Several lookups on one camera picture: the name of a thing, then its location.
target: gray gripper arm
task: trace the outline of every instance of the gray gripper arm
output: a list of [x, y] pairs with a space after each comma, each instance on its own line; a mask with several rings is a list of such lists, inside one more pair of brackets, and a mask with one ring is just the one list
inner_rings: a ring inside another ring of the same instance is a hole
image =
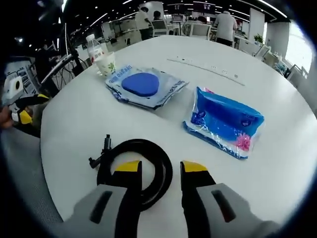
[[203, 202], [212, 238], [264, 238], [279, 226], [263, 222], [250, 210], [249, 203], [223, 183], [197, 187]]
[[114, 238], [119, 207], [127, 188], [98, 185], [80, 200], [73, 215], [53, 228], [61, 238]]

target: blue oval sponge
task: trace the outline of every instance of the blue oval sponge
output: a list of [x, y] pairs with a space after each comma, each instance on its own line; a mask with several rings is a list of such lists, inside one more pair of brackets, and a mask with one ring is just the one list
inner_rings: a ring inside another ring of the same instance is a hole
[[158, 92], [159, 79], [150, 73], [137, 73], [123, 79], [121, 86], [140, 97], [149, 97]]

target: bottle cap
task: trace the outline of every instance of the bottle cap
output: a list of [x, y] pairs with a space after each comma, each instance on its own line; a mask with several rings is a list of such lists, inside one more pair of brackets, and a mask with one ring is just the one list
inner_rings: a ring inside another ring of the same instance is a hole
[[95, 38], [95, 35], [94, 35], [94, 34], [91, 34], [91, 35], [89, 35], [89, 36], [86, 37], [86, 40], [87, 40], [87, 42], [88, 42], [88, 41], [93, 40], [94, 38]]

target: blue packaged item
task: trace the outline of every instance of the blue packaged item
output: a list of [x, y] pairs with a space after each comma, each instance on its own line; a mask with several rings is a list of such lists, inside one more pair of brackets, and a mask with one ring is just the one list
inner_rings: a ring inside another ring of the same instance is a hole
[[113, 96], [121, 101], [146, 109], [162, 107], [188, 82], [155, 68], [127, 65], [106, 79]]
[[247, 159], [263, 122], [264, 116], [253, 108], [197, 87], [194, 108], [183, 126], [228, 154]]

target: man in white shirt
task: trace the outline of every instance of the man in white shirt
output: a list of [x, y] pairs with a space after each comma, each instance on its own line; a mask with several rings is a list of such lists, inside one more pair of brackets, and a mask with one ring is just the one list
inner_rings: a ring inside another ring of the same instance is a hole
[[151, 38], [151, 33], [153, 32], [149, 27], [151, 22], [149, 21], [149, 17], [147, 15], [148, 11], [149, 10], [146, 7], [142, 7], [135, 15], [135, 21], [137, 23], [137, 28], [141, 33], [142, 41]]
[[237, 29], [236, 19], [225, 10], [217, 16], [214, 25], [218, 26], [216, 42], [231, 47], [233, 42], [233, 31]]

